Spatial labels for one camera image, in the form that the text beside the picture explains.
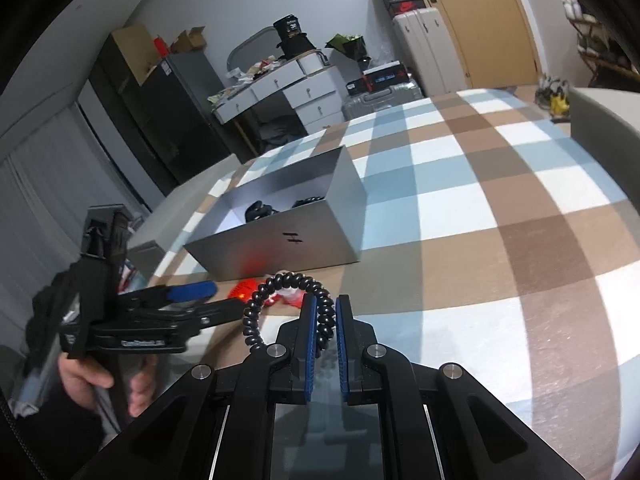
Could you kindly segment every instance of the white suitcase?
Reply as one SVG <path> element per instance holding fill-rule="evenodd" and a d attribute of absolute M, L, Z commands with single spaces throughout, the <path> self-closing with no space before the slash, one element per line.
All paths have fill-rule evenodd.
<path fill-rule="evenodd" d="M 428 96 L 468 88 L 458 53 L 438 9 L 398 14 L 394 27 Z"/>

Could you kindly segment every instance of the wooden door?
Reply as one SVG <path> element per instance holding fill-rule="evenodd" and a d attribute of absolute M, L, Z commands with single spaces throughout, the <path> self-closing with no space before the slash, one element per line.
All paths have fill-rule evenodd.
<path fill-rule="evenodd" d="M 537 52 L 520 0 L 426 0 L 447 23 L 473 88 L 535 84 Z"/>

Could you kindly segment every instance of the shoe rack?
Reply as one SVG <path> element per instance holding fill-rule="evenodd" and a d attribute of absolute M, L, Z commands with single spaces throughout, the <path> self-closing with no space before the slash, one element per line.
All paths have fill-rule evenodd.
<path fill-rule="evenodd" d="M 612 54 L 610 49 L 612 40 L 604 25 L 593 15 L 584 12 L 585 9 L 582 8 L 578 0 L 562 0 L 562 2 L 567 20 L 578 33 L 578 54 L 593 74 L 589 86 L 596 80 L 599 67 L 607 68 L 640 83 L 640 74 L 630 62 L 628 66 L 623 66 L 616 61 L 616 56 Z"/>

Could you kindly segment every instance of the silver screw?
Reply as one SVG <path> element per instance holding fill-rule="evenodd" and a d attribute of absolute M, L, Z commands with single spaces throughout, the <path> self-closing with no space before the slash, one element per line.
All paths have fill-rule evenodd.
<path fill-rule="evenodd" d="M 367 348 L 367 354 L 377 359 L 378 357 L 382 357 L 386 354 L 386 348 L 378 344 L 371 345 Z"/>
<path fill-rule="evenodd" d="M 462 377 L 462 368 L 460 368 L 457 364 L 449 363 L 442 369 L 442 373 L 445 374 L 449 379 L 459 379 Z"/>
<path fill-rule="evenodd" d="M 207 365 L 196 365 L 191 369 L 191 377 L 199 381 L 206 379 L 211 375 L 211 368 Z"/>
<path fill-rule="evenodd" d="M 278 343 L 267 346 L 267 354 L 271 357 L 282 357 L 286 352 L 287 349 L 284 348 L 284 345 Z"/>

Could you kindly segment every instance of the open gray box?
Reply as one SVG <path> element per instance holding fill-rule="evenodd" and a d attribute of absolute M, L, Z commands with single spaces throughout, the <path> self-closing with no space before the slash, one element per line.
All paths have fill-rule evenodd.
<path fill-rule="evenodd" d="M 324 200 L 291 208 L 311 196 Z M 256 200 L 280 212 L 245 223 Z M 219 281 L 350 264 L 360 259 L 366 205 L 349 152 L 340 147 L 225 193 L 184 248 Z"/>
<path fill-rule="evenodd" d="M 214 184 L 239 167 L 229 155 L 175 188 L 149 215 L 127 243 L 127 258 L 143 276 L 151 277 Z"/>

